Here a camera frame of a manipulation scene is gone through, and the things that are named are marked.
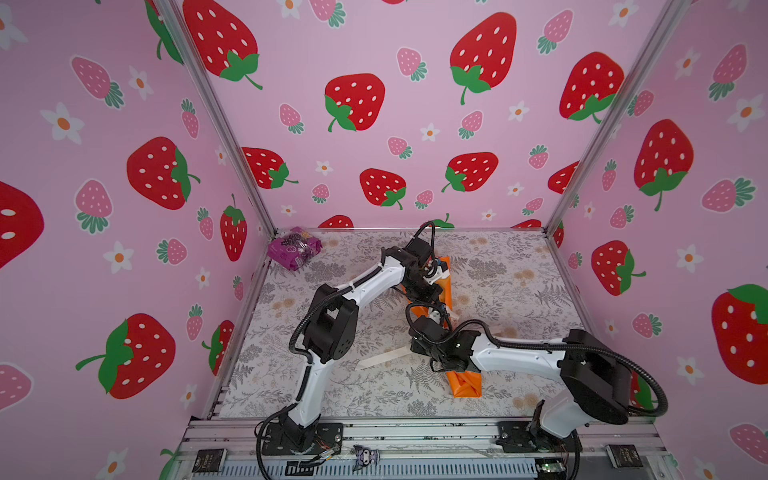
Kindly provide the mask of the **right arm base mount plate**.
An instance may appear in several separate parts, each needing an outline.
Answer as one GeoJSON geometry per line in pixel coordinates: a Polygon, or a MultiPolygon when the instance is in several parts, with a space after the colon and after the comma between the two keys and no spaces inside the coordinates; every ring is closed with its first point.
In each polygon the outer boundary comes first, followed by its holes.
{"type": "Polygon", "coordinates": [[[525,421],[503,421],[497,427],[495,444],[501,446],[505,453],[555,454],[582,451],[576,432],[560,439],[543,430],[532,432],[529,423],[525,421]]]}

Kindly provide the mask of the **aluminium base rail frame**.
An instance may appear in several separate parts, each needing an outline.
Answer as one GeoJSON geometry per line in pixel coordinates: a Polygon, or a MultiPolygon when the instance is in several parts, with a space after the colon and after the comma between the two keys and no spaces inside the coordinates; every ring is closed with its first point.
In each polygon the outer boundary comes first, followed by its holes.
{"type": "Polygon", "coordinates": [[[581,427],[580,453],[505,453],[495,444],[497,424],[523,418],[340,418],[343,443],[321,461],[314,455],[257,456],[256,420],[193,421],[165,468],[165,479],[680,479],[682,473],[655,426],[633,419],[624,426],[581,427]],[[609,444],[635,445],[644,466],[616,469],[609,444]],[[355,472],[354,445],[379,451],[375,467],[355,472]],[[192,474],[201,449],[225,448],[218,473],[192,474]]]}

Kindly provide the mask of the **small purple figure charm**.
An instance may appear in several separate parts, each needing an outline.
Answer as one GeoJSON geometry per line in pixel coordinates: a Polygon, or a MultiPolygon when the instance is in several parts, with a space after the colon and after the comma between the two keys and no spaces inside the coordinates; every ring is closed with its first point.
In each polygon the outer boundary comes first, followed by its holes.
{"type": "Polygon", "coordinates": [[[380,459],[378,450],[371,449],[362,445],[354,445],[353,451],[355,455],[355,464],[353,470],[355,472],[378,465],[380,459]]]}

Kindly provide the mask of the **white ribbon strip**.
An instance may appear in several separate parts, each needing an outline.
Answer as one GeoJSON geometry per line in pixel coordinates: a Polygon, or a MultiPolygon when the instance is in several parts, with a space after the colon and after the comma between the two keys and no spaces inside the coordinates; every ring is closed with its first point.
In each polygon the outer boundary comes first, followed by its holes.
{"type": "Polygon", "coordinates": [[[375,355],[375,356],[360,360],[356,365],[356,370],[357,371],[364,370],[380,364],[385,364],[386,362],[390,362],[390,361],[402,358],[409,354],[411,354],[411,351],[409,350],[408,347],[391,350],[379,355],[375,355]]]}

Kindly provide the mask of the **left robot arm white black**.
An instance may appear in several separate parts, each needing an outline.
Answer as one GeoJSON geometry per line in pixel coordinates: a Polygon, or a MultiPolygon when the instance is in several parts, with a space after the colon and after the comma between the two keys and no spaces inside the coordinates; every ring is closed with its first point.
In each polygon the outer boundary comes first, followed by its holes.
{"type": "Polygon", "coordinates": [[[334,365],[351,349],[359,313],[373,300],[395,289],[412,306],[442,309],[438,281],[449,270],[435,254],[436,230],[436,224],[428,221],[405,246],[382,249],[379,261],[353,280],[318,287],[289,340],[289,351],[305,358],[295,399],[267,417],[257,439],[267,439],[270,445],[283,442],[293,452],[312,447],[334,365]]]}

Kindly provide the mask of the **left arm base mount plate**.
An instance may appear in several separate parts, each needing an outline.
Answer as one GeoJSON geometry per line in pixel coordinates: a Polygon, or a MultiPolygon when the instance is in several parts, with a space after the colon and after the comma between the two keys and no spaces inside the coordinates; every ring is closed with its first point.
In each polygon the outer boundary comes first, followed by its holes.
{"type": "Polygon", "coordinates": [[[271,423],[262,436],[260,452],[266,456],[318,455],[340,448],[343,431],[342,423],[321,422],[306,429],[271,423]]]}

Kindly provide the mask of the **right black label plate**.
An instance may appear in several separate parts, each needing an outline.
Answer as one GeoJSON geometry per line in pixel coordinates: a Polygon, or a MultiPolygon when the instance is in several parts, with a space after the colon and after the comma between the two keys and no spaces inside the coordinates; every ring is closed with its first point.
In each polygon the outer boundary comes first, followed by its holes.
{"type": "Polygon", "coordinates": [[[606,453],[616,469],[639,469],[644,466],[642,457],[635,445],[609,444],[606,446],[606,453]]]}

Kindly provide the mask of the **left black label plate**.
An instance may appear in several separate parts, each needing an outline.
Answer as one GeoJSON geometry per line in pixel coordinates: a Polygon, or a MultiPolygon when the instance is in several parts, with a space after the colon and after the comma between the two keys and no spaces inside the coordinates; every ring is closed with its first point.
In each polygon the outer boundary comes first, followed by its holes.
{"type": "Polygon", "coordinates": [[[228,451],[225,448],[201,449],[196,453],[192,474],[218,473],[223,468],[228,451]]]}

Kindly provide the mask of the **black label plate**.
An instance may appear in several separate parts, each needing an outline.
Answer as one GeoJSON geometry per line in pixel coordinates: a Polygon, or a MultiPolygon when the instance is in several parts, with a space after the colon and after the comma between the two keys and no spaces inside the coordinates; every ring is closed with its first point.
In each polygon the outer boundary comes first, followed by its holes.
{"type": "Polygon", "coordinates": [[[606,446],[606,453],[616,469],[639,469],[644,466],[642,457],[635,445],[609,444],[606,446]]]}
{"type": "Polygon", "coordinates": [[[201,449],[196,453],[192,474],[218,473],[223,468],[228,451],[225,448],[201,449]]]}

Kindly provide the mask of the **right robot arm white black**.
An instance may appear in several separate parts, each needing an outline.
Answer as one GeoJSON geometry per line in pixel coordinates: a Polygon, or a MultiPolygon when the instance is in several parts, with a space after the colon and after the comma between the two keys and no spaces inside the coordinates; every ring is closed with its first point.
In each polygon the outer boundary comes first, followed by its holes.
{"type": "Polygon", "coordinates": [[[636,362],[582,329],[562,339],[523,341],[492,334],[487,323],[448,325],[443,304],[413,302],[405,309],[412,350],[436,372],[511,371],[561,380],[565,389],[536,407],[529,435],[564,440],[593,422],[625,425],[632,415],[661,417],[669,408],[658,381],[636,362]]]}

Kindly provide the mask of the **purple plastic snack bag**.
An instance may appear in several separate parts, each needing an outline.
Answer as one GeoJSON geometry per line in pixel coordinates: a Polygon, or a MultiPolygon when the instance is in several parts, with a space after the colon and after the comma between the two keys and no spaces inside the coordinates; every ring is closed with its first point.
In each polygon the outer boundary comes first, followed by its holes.
{"type": "Polygon", "coordinates": [[[322,242],[310,232],[295,227],[276,238],[268,246],[271,260],[289,271],[300,270],[311,258],[322,251],[322,242]]]}

